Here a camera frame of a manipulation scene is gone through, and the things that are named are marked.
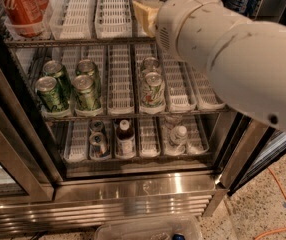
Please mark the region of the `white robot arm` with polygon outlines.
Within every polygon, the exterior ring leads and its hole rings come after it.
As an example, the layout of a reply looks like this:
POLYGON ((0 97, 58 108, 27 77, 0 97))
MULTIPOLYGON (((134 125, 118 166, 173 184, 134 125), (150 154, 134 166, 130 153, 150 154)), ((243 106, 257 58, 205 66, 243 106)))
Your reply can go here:
POLYGON ((286 132, 286 26, 253 21, 221 0, 132 0, 145 33, 202 72, 234 110, 286 132))

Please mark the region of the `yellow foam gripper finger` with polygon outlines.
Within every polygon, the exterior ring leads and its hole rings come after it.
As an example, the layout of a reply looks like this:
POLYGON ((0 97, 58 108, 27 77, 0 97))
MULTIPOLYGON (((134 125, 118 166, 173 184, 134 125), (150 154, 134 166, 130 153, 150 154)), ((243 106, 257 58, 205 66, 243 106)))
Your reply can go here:
POLYGON ((151 38, 156 36, 156 18, 163 6, 160 0, 132 0, 134 15, 144 32, 151 38))

